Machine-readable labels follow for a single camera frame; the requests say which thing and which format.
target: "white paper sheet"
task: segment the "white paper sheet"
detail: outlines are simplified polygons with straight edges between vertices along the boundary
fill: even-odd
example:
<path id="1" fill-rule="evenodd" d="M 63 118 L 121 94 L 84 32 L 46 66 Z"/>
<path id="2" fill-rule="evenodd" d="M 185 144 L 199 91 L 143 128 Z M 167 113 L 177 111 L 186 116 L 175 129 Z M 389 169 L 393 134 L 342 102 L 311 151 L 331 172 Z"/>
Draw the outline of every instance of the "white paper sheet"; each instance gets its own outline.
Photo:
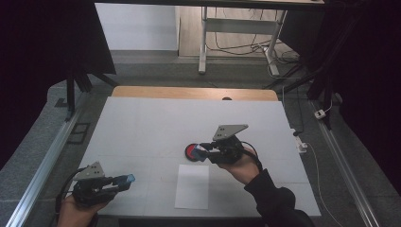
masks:
<path id="1" fill-rule="evenodd" d="M 180 165 L 175 208 L 208 209 L 209 166 Z"/>

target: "gray floor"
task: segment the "gray floor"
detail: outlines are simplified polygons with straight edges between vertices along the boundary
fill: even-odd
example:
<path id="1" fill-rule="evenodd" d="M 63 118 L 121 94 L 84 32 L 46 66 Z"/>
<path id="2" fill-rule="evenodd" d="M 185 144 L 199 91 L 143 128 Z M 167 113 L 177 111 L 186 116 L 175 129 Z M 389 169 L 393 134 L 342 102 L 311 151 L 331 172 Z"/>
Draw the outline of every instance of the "gray floor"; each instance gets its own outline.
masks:
<path id="1" fill-rule="evenodd" d="M 220 87 L 260 89 L 273 81 L 268 76 L 267 65 L 261 60 L 233 59 L 208 60 L 207 73 L 198 75 L 197 59 L 177 58 L 158 52 L 113 52 L 113 59 L 118 76 L 111 76 L 122 85 L 142 86 L 184 86 L 184 87 Z M 280 65 L 283 73 L 288 65 Z M 102 81 L 91 77 L 94 89 L 89 94 L 88 106 L 79 118 L 81 126 L 88 126 L 86 134 L 72 134 L 61 153 L 34 209 L 26 221 L 26 226 L 54 225 L 54 199 L 67 176 L 80 162 L 90 141 L 96 122 L 107 96 L 113 90 Z M 276 86 L 281 89 L 285 84 Z M 365 226 L 359 211 L 342 179 L 331 152 L 325 143 L 322 132 L 313 117 L 304 85 L 284 95 L 285 109 L 289 124 L 300 131 L 304 142 L 310 143 L 316 151 L 320 188 L 326 207 L 342 226 Z M 65 83 L 61 82 L 49 89 L 47 104 L 41 116 L 16 150 L 13 157 L 0 172 L 0 226 L 5 226 L 13 210 L 24 194 L 27 185 L 41 163 L 50 144 L 56 136 L 65 118 L 65 107 L 56 107 L 60 98 L 65 98 Z M 373 206 L 382 226 L 399 226 L 401 223 L 401 199 L 386 179 L 369 151 L 344 124 L 338 113 L 339 102 L 334 100 L 332 108 L 333 132 L 336 134 L 357 179 Z M 318 227 L 338 226 L 329 216 L 320 198 L 317 182 L 315 158 L 311 149 L 302 155 L 305 169 L 322 216 L 314 218 Z M 117 219 L 103 217 L 99 226 L 117 226 Z"/>

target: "wooden edge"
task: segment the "wooden edge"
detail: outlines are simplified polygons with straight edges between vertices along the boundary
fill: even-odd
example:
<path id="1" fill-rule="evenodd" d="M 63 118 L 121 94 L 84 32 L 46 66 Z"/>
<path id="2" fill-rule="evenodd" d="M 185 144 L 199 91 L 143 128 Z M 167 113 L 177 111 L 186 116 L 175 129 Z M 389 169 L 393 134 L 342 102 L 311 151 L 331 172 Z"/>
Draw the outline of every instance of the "wooden edge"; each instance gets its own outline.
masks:
<path id="1" fill-rule="evenodd" d="M 223 88 L 117 86 L 112 96 L 214 100 L 229 97 L 232 100 L 278 101 L 277 94 L 273 90 Z"/>

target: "metal bracket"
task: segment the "metal bracket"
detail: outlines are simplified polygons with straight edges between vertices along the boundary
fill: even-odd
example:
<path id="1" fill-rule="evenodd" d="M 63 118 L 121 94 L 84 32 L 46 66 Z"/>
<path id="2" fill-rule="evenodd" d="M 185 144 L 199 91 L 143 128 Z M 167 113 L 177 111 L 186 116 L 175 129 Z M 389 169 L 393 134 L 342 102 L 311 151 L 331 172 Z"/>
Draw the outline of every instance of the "metal bracket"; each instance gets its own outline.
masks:
<path id="1" fill-rule="evenodd" d="M 95 162 L 83 169 L 73 180 L 89 180 L 94 178 L 103 178 L 104 176 L 105 174 L 103 168 L 100 165 L 100 162 Z"/>
<path id="2" fill-rule="evenodd" d="M 213 140 L 218 141 L 222 139 L 228 139 L 247 128 L 248 125 L 220 125 L 218 126 L 215 136 L 213 136 Z"/>

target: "metal frame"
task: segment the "metal frame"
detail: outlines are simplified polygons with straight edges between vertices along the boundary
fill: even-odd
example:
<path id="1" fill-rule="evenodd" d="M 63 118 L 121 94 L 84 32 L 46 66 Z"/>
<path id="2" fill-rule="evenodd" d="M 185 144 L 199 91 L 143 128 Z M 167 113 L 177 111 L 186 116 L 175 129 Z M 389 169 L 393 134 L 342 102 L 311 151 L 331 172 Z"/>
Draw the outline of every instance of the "metal frame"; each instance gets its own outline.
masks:
<path id="1" fill-rule="evenodd" d="M 56 164 L 57 159 L 59 158 L 61 150 L 64 147 L 64 144 L 67 141 L 71 130 L 74 128 L 75 123 L 83 112 L 82 109 L 86 104 L 86 100 L 87 95 L 82 94 L 82 96 L 78 100 L 76 113 L 72 115 L 69 121 L 65 121 L 61 126 L 59 133 L 51 144 L 49 150 L 44 156 L 44 159 L 42 160 L 41 165 L 39 166 L 38 170 L 32 178 L 32 181 L 27 187 L 24 196 L 21 198 L 20 202 L 14 210 L 14 213 L 9 219 L 7 227 L 24 225 L 24 222 L 26 221 L 26 218 L 32 210 L 35 201 L 41 193 L 42 188 L 47 181 L 47 178 L 54 164 Z"/>
<path id="2" fill-rule="evenodd" d="M 309 101 L 309 104 L 313 113 L 318 111 L 313 105 L 312 101 Z M 331 130 L 328 130 L 321 120 L 318 121 L 318 124 L 321 128 L 323 137 L 327 142 L 331 153 L 333 154 L 333 158 L 337 166 L 339 167 L 342 178 L 344 179 L 348 187 L 348 191 L 355 200 L 357 209 L 359 210 L 360 216 L 365 222 L 365 225 L 368 227 L 379 227 L 380 224 L 377 220 L 377 217 L 375 216 L 375 212 L 372 209 L 369 201 L 366 199 L 365 193 L 363 192 L 362 188 L 359 186 L 357 178 L 354 175 L 351 167 L 349 166 L 348 161 L 345 158 L 336 137 L 334 136 L 334 133 Z"/>
<path id="3" fill-rule="evenodd" d="M 268 67 L 274 77 L 280 75 L 277 65 L 272 56 L 274 46 L 283 26 L 287 11 L 282 11 L 277 21 L 252 21 L 252 20 L 235 20 L 221 18 L 207 18 L 207 7 L 202 7 L 201 14 L 201 39 L 200 39 L 200 65 L 199 74 L 206 73 L 206 33 L 207 32 L 226 32 L 241 34 L 264 34 L 271 35 L 269 47 L 264 51 L 268 61 Z"/>

